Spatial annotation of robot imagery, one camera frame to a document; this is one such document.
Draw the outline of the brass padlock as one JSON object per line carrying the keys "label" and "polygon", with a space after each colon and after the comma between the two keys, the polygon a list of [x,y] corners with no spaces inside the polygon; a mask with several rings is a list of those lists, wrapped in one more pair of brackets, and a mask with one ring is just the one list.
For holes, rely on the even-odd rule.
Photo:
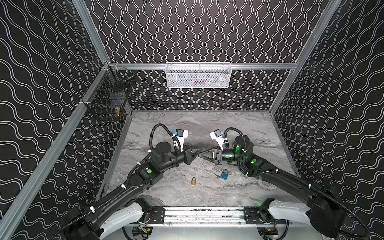
{"label": "brass padlock", "polygon": [[191,180],[191,185],[195,186],[197,184],[196,178],[193,177]]}

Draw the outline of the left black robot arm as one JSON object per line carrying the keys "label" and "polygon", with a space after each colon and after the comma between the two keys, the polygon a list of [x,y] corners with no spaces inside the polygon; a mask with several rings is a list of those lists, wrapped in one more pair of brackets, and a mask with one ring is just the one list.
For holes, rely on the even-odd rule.
{"label": "left black robot arm", "polygon": [[183,148],[188,135],[187,130],[171,132],[164,124],[156,124],[150,133],[149,153],[130,170],[126,180],[93,204],[69,211],[69,222],[50,238],[101,240],[125,224],[145,225],[151,220],[152,208],[136,197],[159,182],[167,170],[192,163],[199,151]]}

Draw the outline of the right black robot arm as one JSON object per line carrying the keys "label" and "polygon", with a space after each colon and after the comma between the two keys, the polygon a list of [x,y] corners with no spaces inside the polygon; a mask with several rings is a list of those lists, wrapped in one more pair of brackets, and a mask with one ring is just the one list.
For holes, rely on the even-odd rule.
{"label": "right black robot arm", "polygon": [[235,164],[247,178],[270,183],[300,200],[305,209],[289,210],[274,198],[266,199],[259,207],[259,218],[264,223],[277,220],[302,220],[320,234],[335,238],[338,235],[367,240],[371,233],[364,221],[342,201],[335,187],[307,182],[288,173],[254,153],[254,144],[240,130],[230,127],[210,133],[218,147],[199,154],[199,157],[216,165]]}

